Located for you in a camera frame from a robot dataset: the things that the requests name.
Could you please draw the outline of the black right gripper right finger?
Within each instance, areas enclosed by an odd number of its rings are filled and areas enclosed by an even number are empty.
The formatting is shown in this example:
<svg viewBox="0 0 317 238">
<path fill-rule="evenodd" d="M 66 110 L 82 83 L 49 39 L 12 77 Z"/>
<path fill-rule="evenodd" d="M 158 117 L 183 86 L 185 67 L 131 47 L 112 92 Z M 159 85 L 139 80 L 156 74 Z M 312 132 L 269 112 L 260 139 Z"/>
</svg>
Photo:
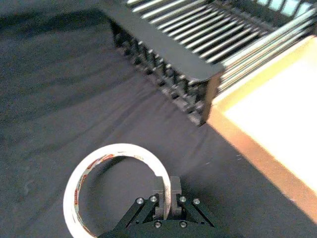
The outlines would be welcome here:
<svg viewBox="0 0 317 238">
<path fill-rule="evenodd" d="M 177 176 L 171 176 L 170 183 L 170 219 L 184 220 L 214 228 L 214 214 L 199 198 L 190 199 L 190 197 L 186 197 L 182 194 L 180 178 Z"/>
</svg>

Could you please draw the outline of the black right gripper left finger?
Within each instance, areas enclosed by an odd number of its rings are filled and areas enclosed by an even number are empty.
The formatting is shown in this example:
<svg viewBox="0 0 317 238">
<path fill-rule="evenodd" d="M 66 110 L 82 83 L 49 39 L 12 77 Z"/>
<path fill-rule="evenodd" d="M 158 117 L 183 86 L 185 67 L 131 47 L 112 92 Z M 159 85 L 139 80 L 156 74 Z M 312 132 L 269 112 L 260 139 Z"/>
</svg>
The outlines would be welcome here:
<svg viewBox="0 0 317 238">
<path fill-rule="evenodd" d="M 115 226 L 115 229 L 127 229 L 131 225 L 140 225 L 164 217 L 165 189 L 162 177 L 154 178 L 153 193 L 148 199 L 138 197 Z"/>
</svg>

